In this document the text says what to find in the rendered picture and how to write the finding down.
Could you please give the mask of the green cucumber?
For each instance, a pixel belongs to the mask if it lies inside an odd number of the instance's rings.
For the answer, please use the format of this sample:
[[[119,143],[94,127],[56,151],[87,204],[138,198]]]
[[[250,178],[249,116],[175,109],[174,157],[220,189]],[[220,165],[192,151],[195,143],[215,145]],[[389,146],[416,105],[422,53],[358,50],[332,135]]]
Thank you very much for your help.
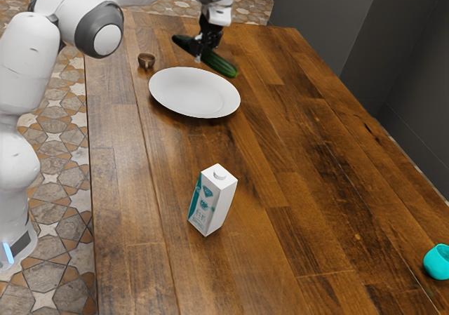
[[[184,34],[172,35],[172,40],[184,51],[188,52],[190,55],[197,57],[194,53],[199,47],[198,41],[192,37]],[[205,65],[208,65],[214,71],[220,73],[223,76],[229,78],[235,78],[238,75],[237,68],[233,66],[232,63],[225,60],[222,56],[218,55],[213,49],[209,47],[203,47],[201,54],[199,55],[200,61]]]

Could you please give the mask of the teal mug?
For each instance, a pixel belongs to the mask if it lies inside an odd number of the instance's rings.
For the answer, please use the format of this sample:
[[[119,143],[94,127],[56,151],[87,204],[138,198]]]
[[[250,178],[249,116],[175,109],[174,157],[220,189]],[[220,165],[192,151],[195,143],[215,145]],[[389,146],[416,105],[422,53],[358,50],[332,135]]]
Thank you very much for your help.
[[[449,279],[449,245],[440,243],[427,252],[423,259],[426,272],[434,279]]]

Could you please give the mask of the small brown bowl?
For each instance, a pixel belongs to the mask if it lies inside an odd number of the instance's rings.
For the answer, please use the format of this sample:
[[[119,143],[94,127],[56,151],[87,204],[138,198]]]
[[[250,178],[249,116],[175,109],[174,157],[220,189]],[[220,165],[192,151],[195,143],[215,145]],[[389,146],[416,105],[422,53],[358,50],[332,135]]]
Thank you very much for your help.
[[[142,52],[138,55],[138,64],[143,69],[149,69],[154,66],[156,57],[152,53]]]

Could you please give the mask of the white and teal carton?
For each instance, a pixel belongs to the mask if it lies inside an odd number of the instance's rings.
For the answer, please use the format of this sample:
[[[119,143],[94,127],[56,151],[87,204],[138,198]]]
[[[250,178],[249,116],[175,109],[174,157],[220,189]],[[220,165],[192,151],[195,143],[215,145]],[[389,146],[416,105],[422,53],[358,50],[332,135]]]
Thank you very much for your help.
[[[220,164],[201,171],[189,207],[188,221],[203,236],[219,229],[229,211],[238,180]]]

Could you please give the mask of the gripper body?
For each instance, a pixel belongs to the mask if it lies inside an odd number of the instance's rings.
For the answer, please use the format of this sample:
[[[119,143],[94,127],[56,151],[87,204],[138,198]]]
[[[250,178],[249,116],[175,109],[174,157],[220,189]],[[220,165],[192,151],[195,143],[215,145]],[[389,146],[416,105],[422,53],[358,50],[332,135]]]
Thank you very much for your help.
[[[220,40],[223,35],[223,26],[215,25],[208,21],[207,17],[202,13],[199,18],[200,32],[196,37],[197,40]]]

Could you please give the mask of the white plate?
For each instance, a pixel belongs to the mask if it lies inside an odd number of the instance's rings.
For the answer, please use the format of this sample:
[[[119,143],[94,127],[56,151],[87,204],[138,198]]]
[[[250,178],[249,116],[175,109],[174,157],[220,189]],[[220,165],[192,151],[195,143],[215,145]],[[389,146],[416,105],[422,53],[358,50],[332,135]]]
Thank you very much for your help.
[[[164,107],[196,118],[219,118],[237,110],[241,97],[228,80],[194,67],[170,67],[149,80],[149,92]]]

